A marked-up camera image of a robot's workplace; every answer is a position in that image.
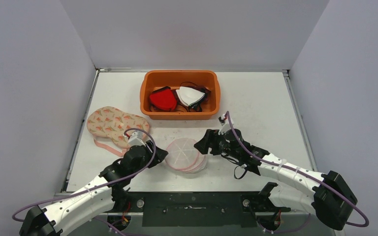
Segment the white mesh laundry bag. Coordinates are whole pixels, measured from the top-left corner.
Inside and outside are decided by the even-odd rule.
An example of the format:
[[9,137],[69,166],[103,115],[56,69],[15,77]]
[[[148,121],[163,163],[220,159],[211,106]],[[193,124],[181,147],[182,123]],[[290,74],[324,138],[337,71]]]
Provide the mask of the white mesh laundry bag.
[[196,140],[180,138],[174,140],[166,149],[166,164],[173,170],[187,174],[195,174],[207,166],[207,157],[201,154],[194,145]]

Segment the white bra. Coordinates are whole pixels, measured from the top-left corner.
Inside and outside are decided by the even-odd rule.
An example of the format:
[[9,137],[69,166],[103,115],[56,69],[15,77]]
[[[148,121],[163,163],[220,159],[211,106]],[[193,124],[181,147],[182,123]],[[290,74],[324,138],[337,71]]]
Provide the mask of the white bra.
[[206,93],[190,87],[180,87],[176,90],[179,101],[186,107],[193,107],[205,98]]

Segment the orange plastic tub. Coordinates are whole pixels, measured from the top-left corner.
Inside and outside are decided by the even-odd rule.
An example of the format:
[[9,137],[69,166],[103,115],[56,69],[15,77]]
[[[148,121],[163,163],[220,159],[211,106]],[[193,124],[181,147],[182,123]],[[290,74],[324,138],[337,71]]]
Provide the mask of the orange plastic tub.
[[[169,86],[178,89],[185,82],[192,82],[204,86],[211,93],[208,100],[202,102],[201,112],[186,112],[180,109],[177,112],[151,110],[149,95],[158,89]],[[153,120],[208,120],[217,114],[220,109],[221,88],[215,72],[210,70],[152,70],[142,82],[140,89],[140,110]]]

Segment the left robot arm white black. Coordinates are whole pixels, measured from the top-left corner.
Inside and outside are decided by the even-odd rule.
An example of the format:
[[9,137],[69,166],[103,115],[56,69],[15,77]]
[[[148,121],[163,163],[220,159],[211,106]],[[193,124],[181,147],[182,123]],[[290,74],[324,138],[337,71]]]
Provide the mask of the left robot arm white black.
[[161,163],[168,152],[147,141],[132,146],[123,156],[105,167],[94,179],[64,199],[41,208],[29,209],[21,236],[65,236],[101,213],[127,209],[131,205],[124,188],[146,168]]

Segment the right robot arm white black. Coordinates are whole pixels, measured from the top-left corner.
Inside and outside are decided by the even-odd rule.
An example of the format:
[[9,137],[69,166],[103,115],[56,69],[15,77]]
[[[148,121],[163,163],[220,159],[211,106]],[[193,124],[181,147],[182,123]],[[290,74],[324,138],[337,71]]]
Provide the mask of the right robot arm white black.
[[288,207],[315,215],[323,224],[342,230],[358,200],[344,178],[335,171],[310,171],[276,157],[269,151],[244,141],[241,131],[220,133],[208,129],[194,144],[202,154],[221,155],[235,160],[247,172],[282,183],[259,196],[259,206],[270,211]]

